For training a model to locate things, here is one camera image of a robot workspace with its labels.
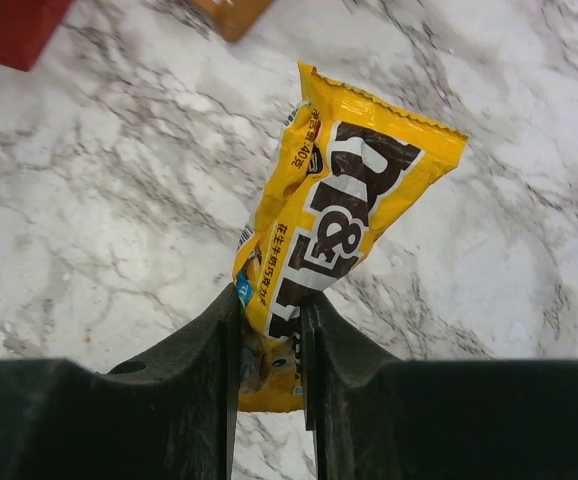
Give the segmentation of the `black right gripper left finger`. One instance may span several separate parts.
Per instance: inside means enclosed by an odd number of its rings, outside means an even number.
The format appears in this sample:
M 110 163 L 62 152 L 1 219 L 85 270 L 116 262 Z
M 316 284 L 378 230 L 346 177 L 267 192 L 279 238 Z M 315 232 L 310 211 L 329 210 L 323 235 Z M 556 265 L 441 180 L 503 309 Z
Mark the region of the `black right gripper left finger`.
M 240 304 L 225 288 L 196 319 L 110 372 L 0 360 L 0 479 L 227 479 Z

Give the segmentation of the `yellow M&M's packet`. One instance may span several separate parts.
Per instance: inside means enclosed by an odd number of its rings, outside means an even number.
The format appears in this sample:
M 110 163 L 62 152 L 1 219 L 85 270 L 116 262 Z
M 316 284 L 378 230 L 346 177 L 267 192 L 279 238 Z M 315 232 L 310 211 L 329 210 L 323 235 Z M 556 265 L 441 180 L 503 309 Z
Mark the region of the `yellow M&M's packet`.
M 233 283 L 245 319 L 243 412 L 303 406 L 302 303 L 362 263 L 376 241 L 459 163 L 465 134 L 298 66 L 301 102 L 245 224 Z

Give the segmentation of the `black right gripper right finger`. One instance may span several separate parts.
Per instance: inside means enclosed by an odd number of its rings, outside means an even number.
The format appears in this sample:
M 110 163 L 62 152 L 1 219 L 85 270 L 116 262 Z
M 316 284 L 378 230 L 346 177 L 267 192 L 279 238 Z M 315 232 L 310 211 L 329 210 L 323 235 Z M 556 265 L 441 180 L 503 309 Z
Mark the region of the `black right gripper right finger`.
M 578 479 L 578 360 L 401 360 L 324 295 L 301 308 L 321 479 Z

